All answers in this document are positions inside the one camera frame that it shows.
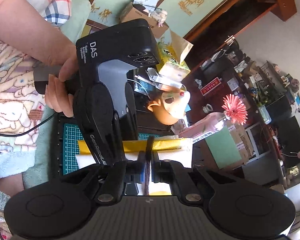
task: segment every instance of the screw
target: screw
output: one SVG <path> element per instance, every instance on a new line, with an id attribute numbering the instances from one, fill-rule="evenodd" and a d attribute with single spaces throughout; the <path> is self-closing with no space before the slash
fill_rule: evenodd
<path id="1" fill-rule="evenodd" d="M 98 197 L 98 200 L 100 202 L 110 202 L 113 200 L 113 196 L 110 195 L 110 194 L 101 194 L 99 197 Z"/>
<path id="2" fill-rule="evenodd" d="M 186 195 L 186 200 L 190 202 L 197 202 L 201 200 L 201 197 L 198 194 L 188 194 Z"/>

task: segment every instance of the cardboard sheet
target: cardboard sheet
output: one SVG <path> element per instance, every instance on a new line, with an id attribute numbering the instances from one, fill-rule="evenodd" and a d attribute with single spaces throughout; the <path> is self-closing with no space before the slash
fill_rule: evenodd
<path id="1" fill-rule="evenodd" d="M 220 132 L 210 135 L 205 140 L 219 169 L 241 160 L 228 127 L 225 126 Z"/>

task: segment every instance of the yellow box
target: yellow box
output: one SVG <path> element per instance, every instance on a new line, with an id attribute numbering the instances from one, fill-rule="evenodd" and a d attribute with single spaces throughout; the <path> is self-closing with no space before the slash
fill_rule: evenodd
<path id="1" fill-rule="evenodd" d="M 158 43 L 161 62 L 156 65 L 158 73 L 174 81 L 181 82 L 189 73 L 190 69 L 185 61 L 179 63 L 176 53 L 171 45 Z"/>

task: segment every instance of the black circular cover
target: black circular cover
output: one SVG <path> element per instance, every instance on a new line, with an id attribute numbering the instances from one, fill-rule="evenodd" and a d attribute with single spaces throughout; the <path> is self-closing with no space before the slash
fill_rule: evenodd
<path id="1" fill-rule="evenodd" d="M 295 207 L 285 195 L 253 184 L 220 185 L 209 211 L 216 223 L 238 237 L 277 237 L 295 219 Z"/>
<path id="2" fill-rule="evenodd" d="M 4 217 L 13 234 L 28 239 L 56 238 L 81 227 L 91 202 L 75 185 L 47 182 L 12 197 Z"/>

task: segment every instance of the white wall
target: white wall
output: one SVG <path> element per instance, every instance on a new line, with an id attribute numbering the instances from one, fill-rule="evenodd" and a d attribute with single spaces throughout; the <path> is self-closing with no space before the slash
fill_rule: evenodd
<path id="1" fill-rule="evenodd" d="M 240 48 L 259 66 L 268 60 L 300 81 L 300 0 L 295 1 L 298 13 L 288 21 L 268 13 L 236 38 Z M 300 113 L 296 118 L 300 126 Z M 287 194 L 300 210 L 300 184 Z"/>

